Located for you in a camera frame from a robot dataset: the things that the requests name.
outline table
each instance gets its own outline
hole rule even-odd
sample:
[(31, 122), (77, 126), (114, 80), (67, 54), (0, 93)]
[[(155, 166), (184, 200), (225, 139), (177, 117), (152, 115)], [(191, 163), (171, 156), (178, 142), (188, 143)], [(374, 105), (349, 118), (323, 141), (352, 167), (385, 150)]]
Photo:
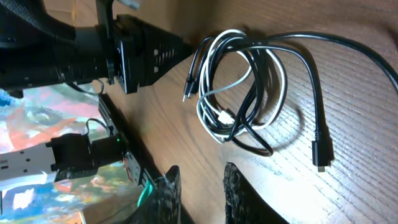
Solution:
[[(78, 0), (78, 26), (96, 22), (94, 0)], [(189, 40), (218, 30), (250, 27), (265, 34), (312, 30), (358, 40), (398, 69), (398, 1), (371, 0), (145, 0), (131, 13)], [(289, 78), (280, 118), (261, 131), (272, 157), (259, 157), (231, 143), (216, 143), (201, 126), (196, 99), (182, 103), (191, 57), (155, 85), (124, 96), (106, 91), (132, 128), (139, 131), (159, 170), (178, 164), (182, 200), (197, 223), (223, 223), (223, 170), (234, 162), (263, 199), (290, 222), (385, 223), (398, 220), (398, 97), (365, 56), (338, 45), (303, 40), (318, 65), (335, 160), (325, 173), (312, 165), (314, 115), (310, 81), (297, 58), (279, 54)], [(220, 65), (215, 87), (238, 79), (246, 64), (237, 55)], [(236, 111), (252, 80), (218, 95)]]

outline cable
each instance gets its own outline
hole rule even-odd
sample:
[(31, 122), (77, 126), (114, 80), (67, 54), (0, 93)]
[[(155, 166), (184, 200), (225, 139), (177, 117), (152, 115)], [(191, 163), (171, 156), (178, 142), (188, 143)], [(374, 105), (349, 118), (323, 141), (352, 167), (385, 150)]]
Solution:
[[(305, 52), (301, 52), (295, 48), (285, 45), (270, 44), (274, 41), (280, 42), (281, 40), (291, 38), (307, 38), (329, 41), (344, 45), (345, 47), (349, 47), (365, 54), (387, 75), (398, 94), (397, 72), (377, 52), (373, 51), (364, 44), (337, 35), (323, 34), (318, 32), (291, 32), (286, 34), (270, 35), (263, 39), (253, 39), (248, 37), (244, 32), (236, 29), (226, 30), (215, 38), (208, 37), (201, 43), (197, 52), (195, 53), (189, 72), (191, 75), (189, 79), (192, 81), (192, 74), (194, 73), (193, 70), (195, 68), (195, 63), (199, 54), (198, 52), (203, 51), (202, 58), (199, 60), (200, 66), (197, 69), (198, 75), (191, 83), (191, 90), (189, 93), (195, 94), (196, 92), (199, 92), (199, 100), (197, 102), (197, 114), (199, 120), (206, 131), (217, 142), (224, 143), (232, 141), (237, 146), (247, 151), (262, 156), (271, 156), (273, 153), (272, 148), (255, 131), (266, 128), (277, 119), (287, 94), (287, 77), (285, 69), (274, 51), (283, 51), (296, 55), (304, 63), (306, 69), (308, 70), (312, 84), (315, 102), (314, 110), (316, 126), (315, 140), (312, 142), (312, 159), (313, 164), (318, 167), (318, 170), (322, 170), (323, 167), (329, 165), (333, 157), (330, 153), (332, 150), (331, 139), (328, 126), (326, 125), (322, 89), (315, 61), (309, 52), (307, 52), (308, 54), (305, 54)], [(217, 90), (212, 90), (216, 68), (223, 56), (231, 52), (237, 52), (240, 54), (240, 56), (245, 58), (249, 64), (248, 71), (236, 82)], [(266, 90), (265, 80), (269, 75), (270, 70), (269, 63), (267, 62), (266, 58), (269, 57), (279, 68), (281, 78), (280, 96), (271, 118), (264, 124), (254, 124), (254, 118), (258, 115), (260, 104), (264, 96), (264, 91)], [(215, 103), (214, 95), (240, 84), (247, 79), (250, 74), (254, 75), (254, 83), (248, 91), (236, 115), (229, 114), (223, 109), (218, 109), (219, 106)], [(254, 101), (254, 107), (249, 115), (247, 115), (248, 110)], [(248, 132), (259, 144), (263, 146), (263, 148), (247, 146), (238, 141), (236, 136), (239, 136), (244, 132)]]
[(102, 95), (104, 93), (105, 85), (104, 85), (104, 83), (101, 80), (99, 80), (99, 79), (96, 79), (96, 80), (99, 81), (99, 83), (101, 84), (101, 90), (99, 91), (99, 93), (88, 92), (88, 91), (80, 88), (78, 85), (76, 85), (74, 83), (68, 83), (67, 85), (70, 88), (72, 88), (72, 89), (74, 89), (76, 91), (79, 91), (80, 93), (86, 93), (86, 94), (93, 95), (93, 96)]
[(87, 128), (87, 133), (86, 134), (84, 134), (84, 136), (87, 136), (87, 135), (89, 135), (89, 133), (90, 133), (90, 127), (88, 126), (88, 123), (90, 122), (90, 121), (95, 121), (95, 122), (97, 122), (98, 124), (100, 124), (105, 130), (110, 130), (102, 121), (100, 121), (100, 120), (98, 120), (98, 119), (96, 119), (96, 118), (89, 118), (89, 119), (87, 119), (87, 121), (86, 121), (86, 128)]

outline brown wooden surface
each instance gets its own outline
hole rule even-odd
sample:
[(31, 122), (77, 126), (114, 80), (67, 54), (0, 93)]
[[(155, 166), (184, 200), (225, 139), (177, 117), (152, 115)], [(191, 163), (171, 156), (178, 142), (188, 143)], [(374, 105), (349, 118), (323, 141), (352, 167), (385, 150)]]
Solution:
[[(78, 0), (78, 26), (96, 22), (94, 0)], [(248, 26), (266, 34), (312, 30), (358, 40), (398, 69), (398, 1), (372, 0), (144, 0), (138, 11), (119, 3), (116, 13), (131, 13), (186, 38)], [(313, 98), (304, 66), (279, 54), (289, 77), (280, 118), (261, 131), (272, 157), (217, 144), (201, 126), (196, 98), (182, 103), (191, 57), (154, 86), (125, 96), (117, 85), (106, 91), (124, 112), (160, 170), (178, 164), (182, 198), (197, 223), (223, 223), (224, 165), (235, 162), (256, 190), (290, 222), (398, 222), (398, 96), (384, 74), (363, 55), (334, 44), (304, 40), (322, 81), (326, 118), (335, 160), (318, 174), (311, 160)], [(238, 79), (246, 63), (227, 57), (215, 86)], [(218, 96), (237, 110), (252, 80)]]

